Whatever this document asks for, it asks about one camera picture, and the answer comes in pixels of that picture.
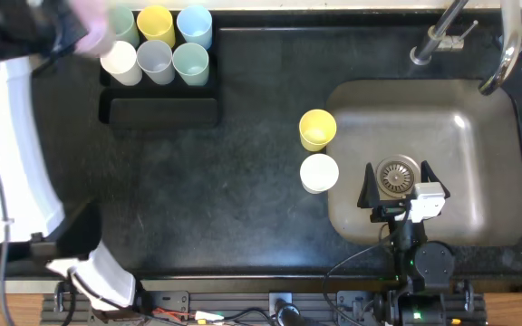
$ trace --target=black tray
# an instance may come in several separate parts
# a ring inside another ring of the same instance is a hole
[[[146,42],[142,33],[140,44]],[[185,40],[175,25],[174,52]],[[218,124],[218,61],[216,35],[208,49],[209,75],[207,84],[188,86],[175,72],[168,85],[158,85],[142,73],[134,86],[124,86],[100,68],[100,84],[105,88],[100,96],[98,119],[115,129],[191,129],[212,128]]]

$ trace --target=white cup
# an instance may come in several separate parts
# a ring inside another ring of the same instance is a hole
[[[158,85],[166,85],[174,80],[172,50],[160,40],[143,43],[136,53],[138,65]]]
[[[189,43],[196,43],[206,50],[213,43],[213,17],[202,5],[182,9],[177,17],[177,27]]]
[[[319,194],[335,185],[340,170],[333,158],[325,154],[313,154],[304,160],[299,175],[307,192]]]
[[[116,34],[116,41],[124,41],[132,44],[135,48],[140,44],[138,29],[134,22],[134,14],[123,5],[115,5],[108,12],[110,27]]]
[[[172,64],[188,86],[202,86],[208,81],[208,53],[196,43],[184,43],[172,54]]]
[[[123,85],[136,85],[142,79],[142,70],[136,63],[136,50],[130,43],[116,41],[112,49],[100,58],[100,64]]]

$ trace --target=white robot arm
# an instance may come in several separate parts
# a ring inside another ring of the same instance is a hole
[[[52,8],[55,9],[56,5],[58,2],[53,1]],[[94,56],[110,50],[111,38],[107,22],[102,18],[105,10],[101,4],[73,0],[70,7],[65,8],[72,8],[74,16],[88,30],[87,35],[75,45],[76,52]],[[40,8],[26,6],[26,10]],[[56,38],[52,45],[62,47],[57,41]],[[37,46],[41,45],[34,45],[34,53],[20,53],[23,55],[17,57],[14,51],[3,45],[0,47],[0,244],[27,243],[33,235],[45,238],[65,219],[63,204],[46,173],[34,123],[31,74],[38,62],[30,54],[37,54]],[[9,227],[7,235],[5,225]],[[6,251],[2,255],[6,260]],[[88,254],[87,259],[80,256],[59,257],[50,261],[47,267],[64,277],[68,277],[68,273],[75,276],[74,285],[90,297],[92,307],[97,310],[113,311],[119,309],[117,307],[126,308],[133,304],[136,280],[118,265],[102,241]]]

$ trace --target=black countertop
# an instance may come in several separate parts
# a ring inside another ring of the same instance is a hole
[[[334,231],[326,194],[303,190],[299,167],[310,153],[297,123],[343,82],[489,76],[500,56],[499,13],[464,14],[453,33],[480,24],[462,52],[411,63],[411,47],[439,16],[216,14],[223,117],[215,129],[111,130],[98,121],[99,63],[61,59],[54,76],[33,81],[50,178],[61,200],[96,196],[103,241],[139,277],[319,275],[365,246]],[[504,89],[522,136],[522,58]],[[458,276],[522,276],[522,240],[454,252]],[[393,268],[375,250],[341,273],[393,277]],[[19,263],[9,275],[50,274]]]

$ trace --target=yellow cup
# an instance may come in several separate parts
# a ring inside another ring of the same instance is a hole
[[[335,136],[337,124],[326,110],[309,110],[299,121],[301,144],[309,151],[318,151]]]
[[[174,22],[169,9],[161,5],[151,5],[140,11],[136,20],[138,29],[147,40],[160,40],[172,48],[176,42]]]

